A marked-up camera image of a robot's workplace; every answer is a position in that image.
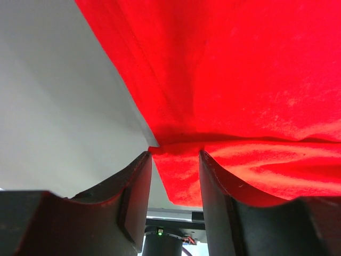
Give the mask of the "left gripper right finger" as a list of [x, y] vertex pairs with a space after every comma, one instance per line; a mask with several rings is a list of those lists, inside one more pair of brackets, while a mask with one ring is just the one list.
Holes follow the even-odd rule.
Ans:
[[199, 153], [210, 255], [340, 255], [340, 197], [285, 200]]

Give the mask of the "red t shirt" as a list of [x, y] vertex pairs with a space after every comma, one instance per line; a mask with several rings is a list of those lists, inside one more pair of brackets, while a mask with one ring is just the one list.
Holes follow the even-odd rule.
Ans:
[[340, 1], [77, 1], [200, 206], [198, 153], [274, 196], [340, 194]]

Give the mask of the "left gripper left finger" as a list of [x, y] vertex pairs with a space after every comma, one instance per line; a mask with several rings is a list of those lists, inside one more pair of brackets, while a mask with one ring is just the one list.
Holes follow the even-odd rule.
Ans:
[[151, 154], [73, 198], [1, 192], [1, 255], [137, 255], [142, 251]]

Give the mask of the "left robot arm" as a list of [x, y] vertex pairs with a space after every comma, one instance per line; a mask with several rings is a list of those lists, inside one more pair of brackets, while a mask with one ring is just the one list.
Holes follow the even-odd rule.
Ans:
[[199, 154], [203, 218], [148, 220], [151, 155], [73, 198], [1, 192], [1, 255], [181, 255], [204, 230], [210, 255], [340, 255], [340, 197], [272, 196]]

